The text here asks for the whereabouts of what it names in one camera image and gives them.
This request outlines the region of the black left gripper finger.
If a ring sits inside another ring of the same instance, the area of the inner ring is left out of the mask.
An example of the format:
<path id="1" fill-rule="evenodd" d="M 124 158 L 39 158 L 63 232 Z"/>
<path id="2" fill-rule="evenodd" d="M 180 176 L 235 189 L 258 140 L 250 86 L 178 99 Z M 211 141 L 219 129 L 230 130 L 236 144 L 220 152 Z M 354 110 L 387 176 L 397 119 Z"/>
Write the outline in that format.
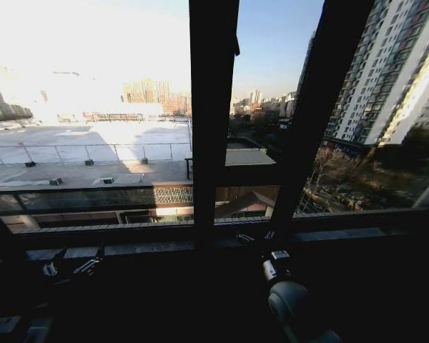
<path id="1" fill-rule="evenodd" d="M 94 274 L 94 270 L 96 266 L 102 262 L 104 259 L 104 244 L 99 246 L 97 249 L 97 253 L 94 255 L 92 259 L 85 262 L 80 267 L 76 268 L 72 274 L 74 276 L 92 276 Z"/>
<path id="2" fill-rule="evenodd" d="M 59 273 L 59 270 L 61 269 L 61 266 L 64 262 L 66 252 L 67 249 L 62 249 L 61 251 L 57 252 L 51 261 L 42 267 L 45 277 L 55 277 Z"/>

